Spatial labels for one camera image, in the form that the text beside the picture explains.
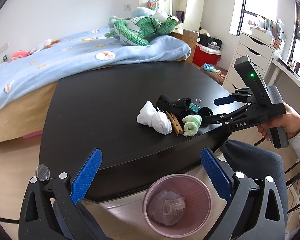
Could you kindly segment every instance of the gray pants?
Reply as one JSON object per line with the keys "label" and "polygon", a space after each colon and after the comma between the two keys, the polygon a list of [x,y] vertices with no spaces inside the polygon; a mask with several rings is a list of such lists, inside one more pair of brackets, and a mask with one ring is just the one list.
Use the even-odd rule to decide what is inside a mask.
{"label": "gray pants", "polygon": [[280,196],[284,221],[287,226],[288,194],[283,161],[279,154],[244,142],[227,140],[220,147],[226,161],[234,171],[242,171],[248,178],[274,179]]}

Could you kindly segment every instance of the wooden floor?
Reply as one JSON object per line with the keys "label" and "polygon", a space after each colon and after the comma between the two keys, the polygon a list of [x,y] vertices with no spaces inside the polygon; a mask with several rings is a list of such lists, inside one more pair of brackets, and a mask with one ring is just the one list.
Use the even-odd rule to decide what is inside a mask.
{"label": "wooden floor", "polygon": [[[231,139],[244,141],[250,144],[261,139],[256,128],[249,128],[235,132]],[[0,217],[19,219],[20,208],[24,192],[29,179],[34,176],[38,165],[41,136],[28,139],[18,138],[0,143]],[[292,148],[276,149],[270,142],[262,142],[260,147],[279,153],[284,161],[285,170],[296,162],[296,155]],[[300,171],[300,166],[288,173],[287,179]],[[201,179],[209,188],[212,200],[212,214],[205,227],[187,240],[202,240],[220,215],[226,202],[221,200],[215,191],[203,168],[197,167],[189,174]],[[95,216],[107,236],[114,240],[134,239],[165,239],[155,234],[145,223],[141,211],[142,198],[145,192],[128,196],[122,199],[95,204],[85,201],[87,209]],[[288,190],[289,206],[292,204],[292,195]],[[18,239],[18,225],[1,223],[13,240]],[[288,223],[288,230],[293,231],[298,225],[298,213],[294,213]]]}

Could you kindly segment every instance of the wall socket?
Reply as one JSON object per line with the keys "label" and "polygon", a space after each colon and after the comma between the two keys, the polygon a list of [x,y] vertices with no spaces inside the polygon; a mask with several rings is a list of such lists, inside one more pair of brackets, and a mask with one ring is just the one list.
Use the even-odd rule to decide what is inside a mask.
{"label": "wall socket", "polygon": [[0,54],[2,53],[2,52],[4,52],[7,48],[9,48],[9,43],[5,43],[1,48],[0,48]]}
{"label": "wall socket", "polygon": [[131,11],[131,4],[125,4],[125,5],[123,5],[123,10],[124,11]]}

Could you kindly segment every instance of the blue textured finger pad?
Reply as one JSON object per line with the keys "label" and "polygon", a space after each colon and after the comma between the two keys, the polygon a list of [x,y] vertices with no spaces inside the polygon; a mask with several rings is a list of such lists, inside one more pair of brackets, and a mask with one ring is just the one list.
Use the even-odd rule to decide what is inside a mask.
{"label": "blue textured finger pad", "polygon": [[201,164],[206,170],[219,197],[229,203],[232,200],[231,183],[207,148],[201,151]]}
{"label": "blue textured finger pad", "polygon": [[96,149],[71,184],[71,199],[74,204],[84,199],[102,163],[102,153]]}

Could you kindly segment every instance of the drawer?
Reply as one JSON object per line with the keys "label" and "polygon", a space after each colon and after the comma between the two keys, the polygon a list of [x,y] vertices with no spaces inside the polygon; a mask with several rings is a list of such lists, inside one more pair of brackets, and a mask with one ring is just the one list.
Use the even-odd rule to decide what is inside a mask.
{"label": "drawer", "polygon": [[[239,57],[241,57],[239,54],[235,54],[234,55],[234,60],[233,60],[233,62],[232,62],[232,65],[231,65],[231,67],[233,67],[234,68],[234,63],[235,63],[235,60],[237,59],[237,58],[239,58]],[[255,67],[256,67],[256,69],[259,71],[259,73],[260,73],[260,75],[263,77],[263,75],[265,74],[265,71],[262,69],[262,68],[260,68],[258,65],[256,65],[255,64]]]}
{"label": "drawer", "polygon": [[239,74],[237,73],[237,71],[231,67],[229,69],[226,81],[228,81],[229,83],[231,83],[232,85],[234,85],[236,88],[245,88],[247,87],[243,80],[241,79],[241,77],[239,76]]}
{"label": "drawer", "polygon": [[271,59],[272,52],[274,49],[263,44],[262,41],[259,41],[255,38],[245,35],[244,33],[241,33],[239,43],[250,49],[253,49],[255,52],[259,53],[263,57],[269,60]]}
{"label": "drawer", "polygon": [[248,55],[255,65],[262,68],[263,70],[267,69],[267,66],[269,64],[269,59],[266,59],[264,56],[260,55],[254,50],[249,49],[246,46],[243,46],[242,44],[239,44],[237,48],[237,54],[241,56]]}
{"label": "drawer", "polygon": [[227,90],[230,94],[232,94],[232,93],[234,93],[234,91],[235,91],[235,89],[234,89],[234,86],[229,82],[229,81],[227,81],[227,80],[225,80],[224,82],[223,82],[223,88],[225,89],[225,90]]}

